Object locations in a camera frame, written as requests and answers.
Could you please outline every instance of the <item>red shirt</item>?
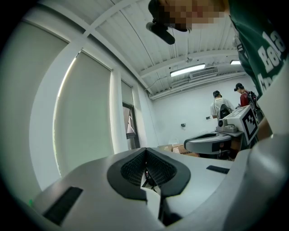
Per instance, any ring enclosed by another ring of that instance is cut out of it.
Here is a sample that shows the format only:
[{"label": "red shirt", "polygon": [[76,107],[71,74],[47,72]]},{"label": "red shirt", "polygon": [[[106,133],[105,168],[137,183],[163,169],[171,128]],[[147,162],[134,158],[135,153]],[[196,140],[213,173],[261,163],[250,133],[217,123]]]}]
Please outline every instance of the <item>red shirt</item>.
[{"label": "red shirt", "polygon": [[241,106],[247,106],[249,105],[249,98],[248,98],[249,92],[245,90],[244,93],[241,94],[240,99],[241,99]]}]

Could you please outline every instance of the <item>white shirt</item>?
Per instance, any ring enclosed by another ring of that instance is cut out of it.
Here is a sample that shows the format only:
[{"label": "white shirt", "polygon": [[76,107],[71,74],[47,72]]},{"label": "white shirt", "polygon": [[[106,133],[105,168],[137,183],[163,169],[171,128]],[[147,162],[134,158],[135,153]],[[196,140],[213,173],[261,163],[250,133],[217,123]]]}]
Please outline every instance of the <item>white shirt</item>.
[{"label": "white shirt", "polygon": [[211,115],[212,116],[217,116],[217,114],[219,112],[219,108],[221,107],[222,104],[226,105],[232,111],[235,109],[234,106],[231,104],[231,102],[228,99],[226,99],[224,97],[216,98],[214,100],[214,102],[211,104]]}]

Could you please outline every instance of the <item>ceiling light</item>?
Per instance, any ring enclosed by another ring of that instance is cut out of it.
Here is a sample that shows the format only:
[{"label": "ceiling light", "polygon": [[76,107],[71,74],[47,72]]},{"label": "ceiling light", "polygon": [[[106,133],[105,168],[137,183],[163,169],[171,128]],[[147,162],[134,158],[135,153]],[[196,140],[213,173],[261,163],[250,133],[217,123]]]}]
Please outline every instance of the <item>ceiling light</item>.
[{"label": "ceiling light", "polygon": [[205,64],[192,66],[192,67],[186,67],[186,68],[171,72],[171,77],[177,76],[179,74],[184,74],[184,73],[188,73],[188,72],[204,69],[204,68],[205,68]]},{"label": "ceiling light", "polygon": [[236,65],[236,64],[240,65],[241,63],[240,63],[239,60],[232,60],[232,61],[230,62],[230,64],[231,64],[231,65]]}]

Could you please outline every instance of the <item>black slot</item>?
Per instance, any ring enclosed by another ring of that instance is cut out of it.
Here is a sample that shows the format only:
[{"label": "black slot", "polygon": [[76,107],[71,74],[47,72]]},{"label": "black slot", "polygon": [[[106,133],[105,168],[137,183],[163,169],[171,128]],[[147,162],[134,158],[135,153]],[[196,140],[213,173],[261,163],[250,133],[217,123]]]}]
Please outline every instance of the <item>black slot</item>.
[{"label": "black slot", "polygon": [[72,206],[82,193],[82,189],[70,187],[65,193],[43,214],[51,222],[60,225]]},{"label": "black slot", "polygon": [[216,171],[216,172],[220,172],[220,173],[224,173],[224,174],[228,174],[228,172],[230,170],[228,168],[222,168],[222,167],[213,166],[213,165],[208,166],[207,169],[212,170],[212,171]]},{"label": "black slot", "polygon": [[204,139],[204,138],[211,138],[211,137],[215,137],[215,136],[217,136],[216,133],[208,133],[208,134],[200,135],[194,139]]}]

